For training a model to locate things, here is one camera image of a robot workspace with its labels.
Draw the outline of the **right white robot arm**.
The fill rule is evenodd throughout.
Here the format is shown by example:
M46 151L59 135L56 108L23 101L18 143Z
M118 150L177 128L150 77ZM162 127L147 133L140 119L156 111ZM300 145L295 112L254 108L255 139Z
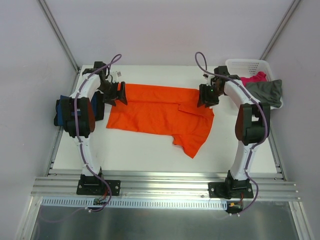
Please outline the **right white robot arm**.
M209 192L216 197L253 198L249 172L259 146L270 133L271 106L260 102L243 85L241 78L230 75L226 66L218 66L213 72L204 70L206 83L199 86L198 107L213 107L219 104L222 95L230 97L238 108L235 136L238 140L233 165L223 182L214 182Z

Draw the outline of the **orange t shirt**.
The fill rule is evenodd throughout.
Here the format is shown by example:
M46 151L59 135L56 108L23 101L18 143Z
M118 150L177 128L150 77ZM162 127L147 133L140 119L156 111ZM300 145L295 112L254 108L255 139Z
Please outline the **orange t shirt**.
M197 155L215 117L211 108L198 106L199 90L130 83L125 93L127 104L111 108L106 128L171 136L188 157Z

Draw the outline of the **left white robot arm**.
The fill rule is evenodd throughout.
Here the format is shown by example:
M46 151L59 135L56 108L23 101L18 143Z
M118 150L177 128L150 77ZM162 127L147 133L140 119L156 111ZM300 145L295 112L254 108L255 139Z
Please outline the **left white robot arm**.
M128 103L125 82L118 82L120 74L111 71L120 58L121 54L117 54L109 63L96 61L92 68L86 68L80 86L70 96L61 96L55 107L54 125L63 127L78 148L82 162L79 187L88 188L93 194L102 193L108 184L94 154L91 134L96 122L104 118L105 105Z

